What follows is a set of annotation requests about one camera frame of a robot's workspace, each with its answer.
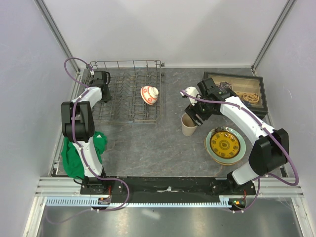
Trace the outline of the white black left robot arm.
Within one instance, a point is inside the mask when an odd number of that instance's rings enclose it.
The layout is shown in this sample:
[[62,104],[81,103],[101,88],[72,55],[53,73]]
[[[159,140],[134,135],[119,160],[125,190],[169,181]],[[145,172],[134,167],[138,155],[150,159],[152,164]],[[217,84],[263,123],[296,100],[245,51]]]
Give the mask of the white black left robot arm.
[[76,99],[61,105],[64,136],[63,167],[69,177],[84,179],[105,176],[101,154],[106,136],[95,131],[92,108],[97,102],[109,102],[111,74],[94,71],[87,88]]

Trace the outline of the green cloth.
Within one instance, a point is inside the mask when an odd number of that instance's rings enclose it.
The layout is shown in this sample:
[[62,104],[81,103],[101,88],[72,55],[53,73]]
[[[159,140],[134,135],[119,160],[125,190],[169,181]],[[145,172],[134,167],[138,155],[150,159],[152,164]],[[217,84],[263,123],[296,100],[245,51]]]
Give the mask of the green cloth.
[[[102,132],[96,131],[93,135],[93,142],[98,160],[102,163],[101,155],[106,150],[107,137]],[[84,167],[80,156],[74,145],[67,137],[64,138],[61,156],[63,159],[63,167],[69,177],[84,178]]]

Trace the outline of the yellow patterned plate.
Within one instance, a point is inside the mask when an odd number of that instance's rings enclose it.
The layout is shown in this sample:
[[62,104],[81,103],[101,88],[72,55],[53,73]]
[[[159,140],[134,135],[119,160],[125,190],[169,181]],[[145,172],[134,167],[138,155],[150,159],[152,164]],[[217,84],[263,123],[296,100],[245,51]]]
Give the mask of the yellow patterned plate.
[[220,158],[232,159],[240,152],[238,138],[228,131],[215,132],[209,143],[212,152]]

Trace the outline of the beige cup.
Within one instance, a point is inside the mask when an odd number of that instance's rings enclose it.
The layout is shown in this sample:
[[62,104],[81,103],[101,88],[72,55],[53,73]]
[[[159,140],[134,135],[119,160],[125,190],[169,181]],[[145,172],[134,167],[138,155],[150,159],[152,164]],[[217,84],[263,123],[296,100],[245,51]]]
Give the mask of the beige cup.
[[191,136],[195,132],[197,125],[195,125],[192,119],[187,115],[183,114],[181,117],[182,133],[185,136]]

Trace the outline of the green flower plate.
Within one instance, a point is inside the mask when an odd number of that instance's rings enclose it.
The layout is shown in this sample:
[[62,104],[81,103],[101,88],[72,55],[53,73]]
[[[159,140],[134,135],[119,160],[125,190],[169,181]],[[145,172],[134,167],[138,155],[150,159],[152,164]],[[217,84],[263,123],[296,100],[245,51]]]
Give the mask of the green flower plate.
[[211,136],[212,136],[215,132],[218,132],[218,131],[228,131],[228,132],[234,134],[234,135],[238,138],[238,140],[239,140],[239,142],[240,142],[240,152],[239,152],[239,154],[238,154],[235,158],[243,158],[244,155],[245,155],[245,152],[246,152],[246,144],[245,144],[245,140],[243,139],[243,137],[242,137],[237,131],[235,131],[234,129],[229,128],[229,127],[223,127],[223,126],[222,126],[222,127],[217,127],[217,128],[215,128],[215,129],[212,129],[212,130],[208,133],[208,135],[207,135],[206,138],[210,140]]

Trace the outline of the black glass-lid display box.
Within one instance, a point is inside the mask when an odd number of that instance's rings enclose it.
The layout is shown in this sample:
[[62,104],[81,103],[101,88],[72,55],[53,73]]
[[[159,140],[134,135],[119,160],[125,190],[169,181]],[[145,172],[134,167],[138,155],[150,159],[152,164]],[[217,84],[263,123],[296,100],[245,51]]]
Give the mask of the black glass-lid display box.
[[262,77],[204,72],[203,79],[212,78],[220,89],[230,88],[259,118],[268,113]]

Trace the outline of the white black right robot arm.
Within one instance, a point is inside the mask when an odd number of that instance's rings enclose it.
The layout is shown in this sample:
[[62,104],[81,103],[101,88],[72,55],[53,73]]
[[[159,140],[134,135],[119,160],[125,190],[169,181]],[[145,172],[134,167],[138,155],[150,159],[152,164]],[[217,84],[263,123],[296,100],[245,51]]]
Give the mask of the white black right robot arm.
[[212,114],[221,114],[237,125],[252,144],[248,162],[228,176],[226,188],[229,193],[238,194],[246,182],[293,163],[288,133],[284,129],[275,130],[259,119],[230,88],[220,89],[208,78],[197,87],[188,87],[180,93],[190,100],[185,112],[195,125],[201,126]]

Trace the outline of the white orange patterned bowl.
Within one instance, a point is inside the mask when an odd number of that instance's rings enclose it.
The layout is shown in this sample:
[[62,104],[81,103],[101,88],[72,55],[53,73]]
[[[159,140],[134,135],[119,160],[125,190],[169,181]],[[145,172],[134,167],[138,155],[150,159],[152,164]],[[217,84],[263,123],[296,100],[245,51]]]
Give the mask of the white orange patterned bowl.
[[148,105],[154,105],[158,99],[159,91],[156,87],[146,85],[141,88],[141,97]]

